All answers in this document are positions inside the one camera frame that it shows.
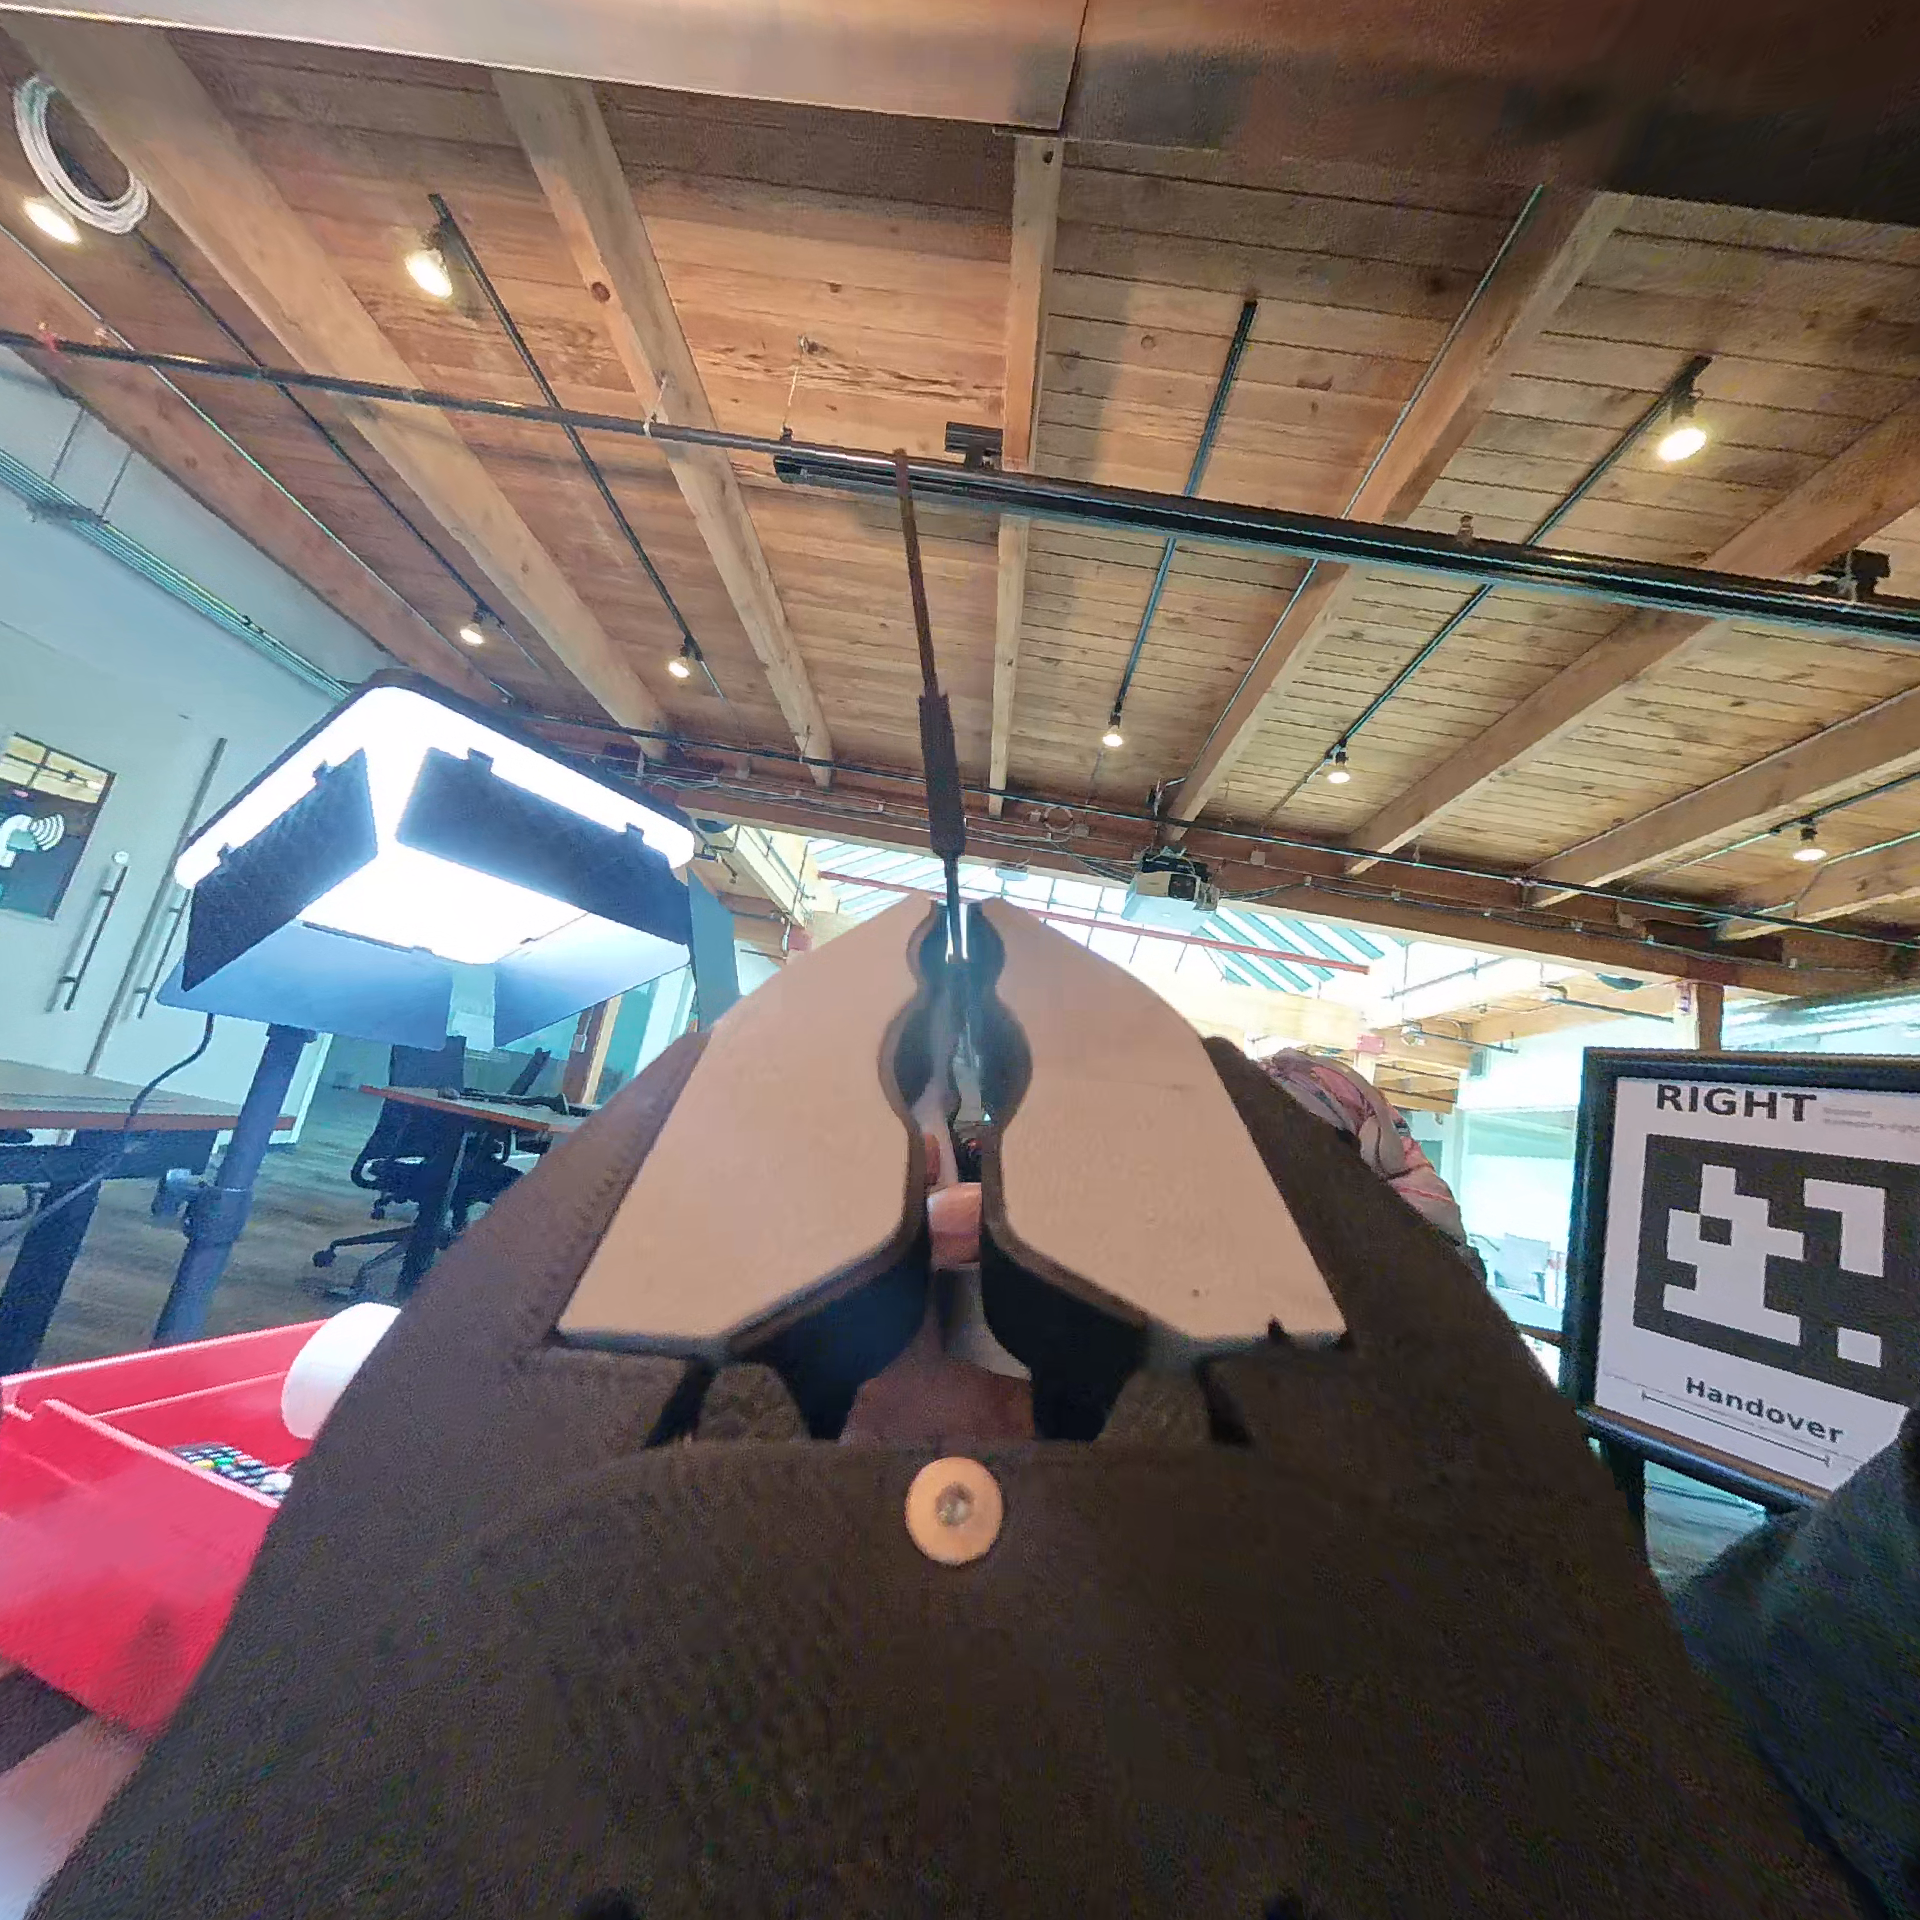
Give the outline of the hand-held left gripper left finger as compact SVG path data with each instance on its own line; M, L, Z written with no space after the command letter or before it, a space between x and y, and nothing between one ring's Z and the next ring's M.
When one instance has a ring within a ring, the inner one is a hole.
M806 953L730 1011L561 1310L576 1349L743 1357L898 1265L929 1225L898 1051L931 900Z

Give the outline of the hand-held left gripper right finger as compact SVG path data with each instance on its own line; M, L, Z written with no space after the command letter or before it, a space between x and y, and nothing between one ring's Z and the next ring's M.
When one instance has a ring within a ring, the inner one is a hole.
M1141 978L1006 900L976 902L998 1249L1174 1369L1349 1325L1200 1033Z

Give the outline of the thin black rod tool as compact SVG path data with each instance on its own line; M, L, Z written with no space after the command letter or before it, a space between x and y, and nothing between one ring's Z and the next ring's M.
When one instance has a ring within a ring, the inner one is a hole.
M895 479L907 595L920 649L920 742L927 787L929 846L939 860L945 876L939 900L945 919L945 1020L951 1033L953 1116L959 1122L967 1124L967 1129L978 1129L983 1127L987 1110L974 1033L967 913L960 889L960 861L967 851L967 811L959 774L953 717L939 681L939 665L934 646L922 533L907 454L903 447L895 453Z

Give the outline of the red storage bin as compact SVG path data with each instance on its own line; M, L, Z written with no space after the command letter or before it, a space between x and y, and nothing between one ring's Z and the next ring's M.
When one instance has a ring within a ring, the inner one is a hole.
M281 1385L319 1325L5 1380L5 1662L144 1738L174 1717L277 1517L182 1450L301 1460Z

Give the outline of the person's right hand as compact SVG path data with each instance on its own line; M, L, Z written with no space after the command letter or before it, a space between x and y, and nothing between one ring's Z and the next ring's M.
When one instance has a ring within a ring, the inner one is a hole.
M959 1175L957 1150L929 1155L929 1286L922 1325L857 1391L846 1445L970 1455L1037 1438L1029 1372L998 1341L978 1284L982 1183Z

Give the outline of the wooden office desk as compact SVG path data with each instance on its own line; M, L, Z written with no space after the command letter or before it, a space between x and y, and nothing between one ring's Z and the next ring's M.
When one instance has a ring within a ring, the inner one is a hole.
M161 1211L238 1145L231 1101L152 1090L99 1074L5 1062L3 1183L23 1210L5 1213L3 1369L27 1373L54 1325L90 1223L111 1183L147 1183Z
M515 1171L512 1145L528 1137L546 1153L583 1127L594 1107L507 1094L439 1092L426 1087L362 1085L362 1094L426 1116L429 1142L413 1194L417 1220L400 1236L400 1274L394 1298L405 1302L439 1254L465 1231L465 1210L490 1207L506 1186L490 1186L481 1169Z

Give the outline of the black office chair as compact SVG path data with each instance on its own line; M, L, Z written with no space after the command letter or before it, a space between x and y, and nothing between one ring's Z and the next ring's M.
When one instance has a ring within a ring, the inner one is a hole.
M450 1246L471 1211L493 1205L517 1180L512 1163L515 1129L498 1121L463 1121L446 1108L466 1098L466 1039L446 1039L439 1050L395 1047L385 1087L438 1098L422 1107L385 1098L375 1129L351 1165L351 1183L374 1195L374 1213L413 1210L403 1229L383 1229L335 1239L312 1254L313 1269L331 1269L342 1253L378 1249L352 1279L325 1286L335 1300L371 1295L371 1278L383 1265L395 1267L394 1298L405 1300L429 1267Z

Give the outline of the studio light panel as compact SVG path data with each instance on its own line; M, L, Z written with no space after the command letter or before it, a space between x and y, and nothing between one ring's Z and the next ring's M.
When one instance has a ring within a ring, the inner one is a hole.
M158 1004L506 1047L688 965L691 821L435 681L387 673L176 858Z

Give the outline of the black light stand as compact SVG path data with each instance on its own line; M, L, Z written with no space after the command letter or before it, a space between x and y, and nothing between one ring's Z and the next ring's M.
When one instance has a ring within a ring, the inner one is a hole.
M271 1023L221 1165L186 1205L183 1254L152 1334L154 1347L203 1334L213 1295L249 1223L256 1175L277 1134L283 1101L317 1038L313 1028Z

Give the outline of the framed marker sign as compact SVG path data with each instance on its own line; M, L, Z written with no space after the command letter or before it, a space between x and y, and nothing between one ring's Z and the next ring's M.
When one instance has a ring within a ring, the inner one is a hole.
M1817 1505L1918 1391L1915 1059L1598 1047L1565 1388L1616 1483Z

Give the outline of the black ceiling rail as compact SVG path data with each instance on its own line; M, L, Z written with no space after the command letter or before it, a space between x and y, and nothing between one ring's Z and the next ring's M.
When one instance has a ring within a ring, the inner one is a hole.
M351 374L259 369L178 353L144 353L111 343L70 341L21 326L5 326L3 343L14 353L51 353L111 369L359 401L375 409L379 425L400 409L435 415L481 415L517 425L568 427L583 436L650 442L673 457L693 453L730 457L742 453L768 462L779 482L795 486L866 494L896 486L896 454L870 447L757 439L711 427L606 415L541 403L470 397ZM1736 621L1850 642L1882 642L1906 652L1915 652L1918 644L1918 605L1903 597L1842 598L1811 585L1763 581L1725 570L1598 557L1542 543L1440 534L1368 518L1081 484L999 471L986 463L905 462L905 478L914 495L982 511L1011 511L1061 523L1085 521L1190 543L1272 551L1366 571L1432 574L1434 579L1512 593L1565 595L1640 613Z

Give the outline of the phone icon wall panel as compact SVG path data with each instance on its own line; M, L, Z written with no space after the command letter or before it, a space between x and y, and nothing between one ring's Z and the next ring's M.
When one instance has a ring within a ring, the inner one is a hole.
M112 773L9 734L3 749L3 907L54 922L112 793Z

